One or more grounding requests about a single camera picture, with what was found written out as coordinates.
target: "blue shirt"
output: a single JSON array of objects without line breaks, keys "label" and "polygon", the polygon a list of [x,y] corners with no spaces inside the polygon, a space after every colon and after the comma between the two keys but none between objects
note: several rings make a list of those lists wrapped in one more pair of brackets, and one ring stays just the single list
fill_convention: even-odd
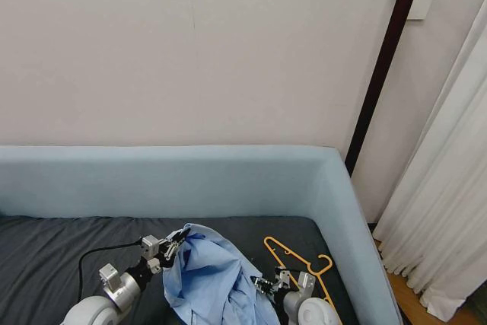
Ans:
[{"label": "blue shirt", "polygon": [[218,232],[191,228],[172,268],[163,273],[169,305],[190,325],[279,324],[269,299],[257,292],[250,276],[260,277],[252,263]]}]

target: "black metal pole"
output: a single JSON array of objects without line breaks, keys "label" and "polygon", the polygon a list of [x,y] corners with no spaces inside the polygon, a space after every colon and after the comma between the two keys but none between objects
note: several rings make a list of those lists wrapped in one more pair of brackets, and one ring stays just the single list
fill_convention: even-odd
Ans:
[{"label": "black metal pole", "polygon": [[364,103],[358,116],[357,125],[350,143],[349,152],[345,159],[345,166],[352,175],[353,169],[358,159],[358,154],[364,143],[365,135],[369,124],[371,123],[374,109],[379,100],[380,92],[386,81],[387,72],[393,61],[401,33],[403,32],[408,17],[409,10],[413,0],[396,0],[393,13],[390,16],[389,25],[387,26],[384,41],[380,47],[379,56],[375,63],[374,72],[372,73],[371,82],[365,95]]}]

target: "dark gray mattress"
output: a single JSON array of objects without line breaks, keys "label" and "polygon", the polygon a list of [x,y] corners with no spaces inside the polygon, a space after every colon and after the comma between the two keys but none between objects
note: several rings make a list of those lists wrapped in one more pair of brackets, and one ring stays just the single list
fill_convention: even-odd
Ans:
[{"label": "dark gray mattress", "polygon": [[[76,303],[78,259],[96,247],[124,244],[148,234],[165,237],[186,222],[215,229],[232,241],[268,279],[277,265],[263,245],[273,236],[323,268],[317,254],[329,255],[317,226],[299,217],[246,218],[0,218],[0,324],[60,324]],[[138,247],[94,253],[84,261],[83,297],[103,293],[98,269],[112,263],[119,271],[133,266],[140,255]],[[290,268],[304,269],[288,258]],[[325,284],[342,322],[358,323],[345,287],[334,266],[325,275]],[[178,323],[164,299],[161,275],[155,276],[142,293],[126,324]]]}]

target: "black cable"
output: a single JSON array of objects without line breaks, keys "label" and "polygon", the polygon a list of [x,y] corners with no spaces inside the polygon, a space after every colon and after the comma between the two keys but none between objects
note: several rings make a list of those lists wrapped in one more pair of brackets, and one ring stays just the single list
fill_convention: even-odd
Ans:
[{"label": "black cable", "polygon": [[113,245],[112,247],[98,247],[93,250],[89,250],[83,255],[81,255],[81,258],[79,258],[78,261],[78,278],[79,278],[79,285],[78,285],[78,300],[76,303],[81,301],[81,296],[83,295],[83,259],[91,253],[96,253],[97,251],[105,251],[105,250],[112,250],[112,249],[120,249],[122,247],[134,247],[142,244],[142,238],[138,239],[137,241],[134,241],[133,243],[130,244],[120,244],[120,245]]}]

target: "sheer curtain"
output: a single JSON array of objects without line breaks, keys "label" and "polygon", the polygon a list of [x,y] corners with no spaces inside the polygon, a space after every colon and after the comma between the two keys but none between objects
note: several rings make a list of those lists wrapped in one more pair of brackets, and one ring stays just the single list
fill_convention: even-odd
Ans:
[{"label": "sheer curtain", "polygon": [[487,279],[487,1],[374,237],[443,321]]}]

